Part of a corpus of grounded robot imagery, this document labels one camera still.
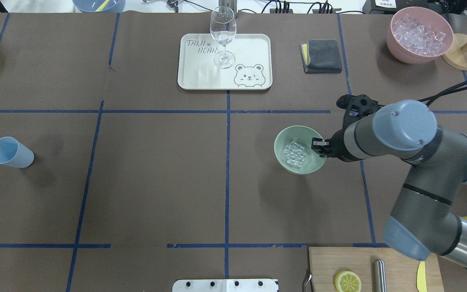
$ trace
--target gray cloth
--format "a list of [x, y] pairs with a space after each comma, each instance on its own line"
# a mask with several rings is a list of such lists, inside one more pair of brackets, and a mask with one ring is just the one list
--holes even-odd
[[306, 73], [340, 73], [341, 58], [338, 49], [338, 42], [334, 39], [312, 39], [308, 41], [309, 64], [302, 54], [302, 45], [300, 44], [300, 55], [304, 64]]

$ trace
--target white tray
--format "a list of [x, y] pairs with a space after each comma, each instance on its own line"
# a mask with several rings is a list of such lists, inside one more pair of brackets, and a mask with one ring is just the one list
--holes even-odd
[[[214, 64], [215, 54], [222, 49], [223, 46], [217, 44], [210, 34], [184, 35], [180, 43], [178, 67], [180, 87], [188, 90], [262, 90], [271, 86], [271, 46], [267, 35], [237, 34], [226, 45], [226, 50], [235, 56], [235, 63], [230, 68], [221, 69]], [[248, 81], [244, 77], [254, 74], [259, 81]]]

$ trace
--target blue bowl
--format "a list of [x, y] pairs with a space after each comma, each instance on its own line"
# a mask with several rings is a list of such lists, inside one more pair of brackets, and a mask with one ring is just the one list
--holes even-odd
[[[95, 10], [104, 3], [105, 0], [73, 0], [73, 4], [78, 10], [84, 13], [94, 13]], [[126, 6], [126, 0], [111, 0], [107, 7], [97, 13], [122, 13]]]

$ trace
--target robotic arm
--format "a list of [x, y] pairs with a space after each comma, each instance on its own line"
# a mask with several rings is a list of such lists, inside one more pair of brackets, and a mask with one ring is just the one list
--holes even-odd
[[415, 100], [380, 109], [363, 94], [347, 94], [337, 105], [346, 110], [343, 128], [326, 141], [313, 138], [313, 151], [343, 161], [394, 155], [412, 165], [385, 227], [385, 243], [416, 260], [437, 253], [467, 268], [467, 219], [450, 212], [460, 185], [467, 184], [467, 135], [438, 126]]

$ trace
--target wooden base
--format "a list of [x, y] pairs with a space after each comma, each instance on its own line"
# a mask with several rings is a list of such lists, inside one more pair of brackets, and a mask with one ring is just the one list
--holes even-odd
[[454, 34], [454, 43], [450, 50], [443, 55], [443, 59], [453, 67], [467, 71], [467, 52], [462, 52], [460, 49], [465, 43], [467, 43], [467, 35]]
[[[314, 291], [335, 291], [333, 280], [341, 271], [352, 271], [360, 277], [362, 291], [374, 291], [373, 263], [385, 262], [389, 291], [417, 291], [419, 261], [389, 247], [309, 247], [309, 266]], [[426, 286], [429, 292], [444, 292], [437, 255], [426, 259]]]

